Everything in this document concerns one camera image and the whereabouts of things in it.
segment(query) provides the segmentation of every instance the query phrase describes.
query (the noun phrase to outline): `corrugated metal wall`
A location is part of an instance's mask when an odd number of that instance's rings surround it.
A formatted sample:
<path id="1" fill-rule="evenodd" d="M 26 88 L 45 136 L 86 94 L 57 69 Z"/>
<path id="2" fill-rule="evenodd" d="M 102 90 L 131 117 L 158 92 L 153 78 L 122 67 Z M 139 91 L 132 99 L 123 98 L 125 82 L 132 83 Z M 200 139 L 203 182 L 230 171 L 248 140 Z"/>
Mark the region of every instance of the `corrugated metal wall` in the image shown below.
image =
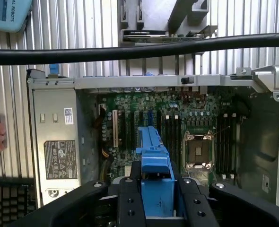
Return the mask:
<path id="1" fill-rule="evenodd" d="M 279 32 L 279 0 L 210 0 L 207 24 L 218 25 L 218 36 Z M 0 49 L 111 47 L 118 44 L 116 0 L 34 0 L 23 34 L 0 32 Z M 236 67 L 279 64 L 279 48 L 206 52 L 202 73 L 229 74 Z M 0 67 L 0 120 L 6 125 L 7 148 L 0 177 L 32 178 L 26 69 L 44 65 Z M 118 63 L 61 65 L 61 75 L 118 75 Z"/>

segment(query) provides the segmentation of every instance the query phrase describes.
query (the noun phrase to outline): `green circuit board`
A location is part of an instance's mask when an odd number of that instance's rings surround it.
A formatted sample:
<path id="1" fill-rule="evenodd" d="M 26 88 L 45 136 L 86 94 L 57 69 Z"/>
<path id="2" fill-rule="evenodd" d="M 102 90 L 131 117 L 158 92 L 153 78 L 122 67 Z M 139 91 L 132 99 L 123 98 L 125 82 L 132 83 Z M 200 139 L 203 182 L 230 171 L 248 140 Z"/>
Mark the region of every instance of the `green circuit board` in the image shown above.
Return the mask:
<path id="1" fill-rule="evenodd" d="M 209 95 L 181 91 L 98 95 L 98 108 L 104 108 L 106 112 L 100 139 L 106 152 L 113 156 L 108 171 L 111 181 L 127 175 L 132 161 L 138 160 L 135 148 L 140 146 L 140 126 L 154 126 L 158 130 L 170 159 L 176 163 L 181 174 L 188 175 L 181 157 L 185 133 L 203 135 L 209 131 L 216 132 L 217 117 L 231 105 L 231 96 L 229 89 Z M 208 148 L 210 160 L 212 146 L 214 143 L 210 143 Z M 101 169 L 106 168 L 104 159 L 100 166 Z M 208 174 L 202 175 L 208 181 Z"/>

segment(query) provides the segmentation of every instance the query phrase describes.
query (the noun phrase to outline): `barcode label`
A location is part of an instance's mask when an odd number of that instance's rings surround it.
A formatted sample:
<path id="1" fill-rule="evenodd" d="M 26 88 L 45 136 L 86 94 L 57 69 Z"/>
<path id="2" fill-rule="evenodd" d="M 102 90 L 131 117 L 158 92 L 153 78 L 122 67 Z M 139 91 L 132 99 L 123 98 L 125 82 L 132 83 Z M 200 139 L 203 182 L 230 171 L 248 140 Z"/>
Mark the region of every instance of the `barcode label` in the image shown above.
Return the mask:
<path id="1" fill-rule="evenodd" d="M 73 124 L 72 108 L 64 108 L 65 124 Z"/>
<path id="2" fill-rule="evenodd" d="M 69 177 L 69 178 L 72 178 L 72 169 L 69 169 L 69 170 L 68 170 L 68 177 Z"/>

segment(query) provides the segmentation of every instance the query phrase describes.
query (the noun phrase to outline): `blue plastic shroud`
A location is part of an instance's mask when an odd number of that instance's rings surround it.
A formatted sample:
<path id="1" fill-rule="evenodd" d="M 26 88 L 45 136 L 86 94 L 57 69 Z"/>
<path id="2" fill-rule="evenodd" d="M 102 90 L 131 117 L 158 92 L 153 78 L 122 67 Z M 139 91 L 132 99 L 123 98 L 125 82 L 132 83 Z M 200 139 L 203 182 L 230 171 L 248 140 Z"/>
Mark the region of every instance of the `blue plastic shroud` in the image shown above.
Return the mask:
<path id="1" fill-rule="evenodd" d="M 0 0 L 0 31 L 18 32 L 23 28 L 32 0 Z"/>
<path id="2" fill-rule="evenodd" d="M 174 176 L 162 139 L 153 126 L 139 127 L 141 155 L 141 194 L 146 216 L 172 217 L 174 203 Z"/>

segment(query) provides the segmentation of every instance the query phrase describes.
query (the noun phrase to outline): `wire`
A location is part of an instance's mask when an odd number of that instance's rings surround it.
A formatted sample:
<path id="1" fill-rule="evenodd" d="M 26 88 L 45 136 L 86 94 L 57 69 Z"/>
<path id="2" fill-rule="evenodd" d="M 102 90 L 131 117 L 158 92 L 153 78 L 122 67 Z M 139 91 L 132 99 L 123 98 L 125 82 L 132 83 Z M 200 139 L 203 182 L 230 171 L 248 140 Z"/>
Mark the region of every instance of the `wire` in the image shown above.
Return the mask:
<path id="1" fill-rule="evenodd" d="M 279 47 L 279 33 L 238 35 L 137 47 L 66 50 L 0 50 L 0 65 L 112 61 L 255 47 Z"/>

